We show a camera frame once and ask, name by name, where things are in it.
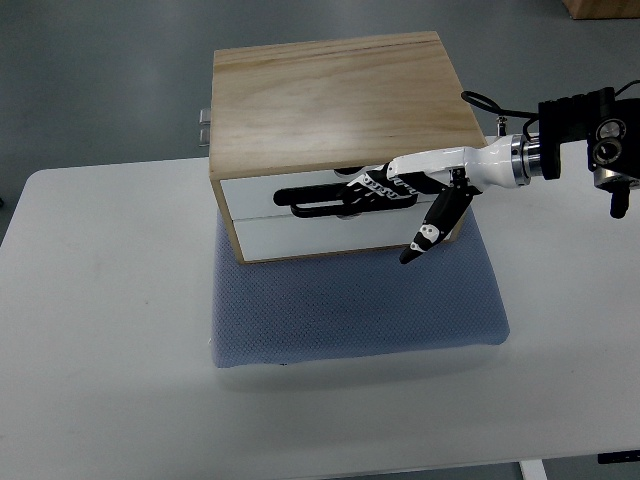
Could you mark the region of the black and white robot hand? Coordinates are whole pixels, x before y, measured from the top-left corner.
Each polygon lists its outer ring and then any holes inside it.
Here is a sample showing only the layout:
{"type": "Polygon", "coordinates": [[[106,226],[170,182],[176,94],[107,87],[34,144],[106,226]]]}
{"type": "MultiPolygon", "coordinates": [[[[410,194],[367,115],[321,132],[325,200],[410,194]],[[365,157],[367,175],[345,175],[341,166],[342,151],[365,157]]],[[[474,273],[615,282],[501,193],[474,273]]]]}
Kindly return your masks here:
{"type": "Polygon", "coordinates": [[[400,262],[407,264],[441,243],[475,196],[491,186],[525,186],[540,176],[538,147],[535,137],[510,135],[483,148],[453,147],[403,155],[365,171],[338,198],[363,211],[384,201],[436,194],[414,239],[400,255],[400,262]]]}

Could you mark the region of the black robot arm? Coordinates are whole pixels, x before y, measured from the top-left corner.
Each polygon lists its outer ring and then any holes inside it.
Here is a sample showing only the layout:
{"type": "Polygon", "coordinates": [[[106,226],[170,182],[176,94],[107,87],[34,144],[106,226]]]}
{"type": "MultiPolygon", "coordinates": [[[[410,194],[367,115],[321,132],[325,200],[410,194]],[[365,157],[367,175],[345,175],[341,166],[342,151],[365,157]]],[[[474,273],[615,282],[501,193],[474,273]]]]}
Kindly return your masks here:
{"type": "Polygon", "coordinates": [[[623,93],[637,86],[632,80],[616,89],[602,89],[548,100],[536,112],[510,110],[477,92],[461,98],[497,116],[498,134],[506,133],[508,117],[524,118],[522,133],[511,140],[510,155],[515,183],[526,185],[533,177],[546,180],[561,175],[561,146],[586,142],[585,161],[594,186],[611,195],[610,216],[622,219],[630,193],[639,187],[639,100],[623,93]]]}

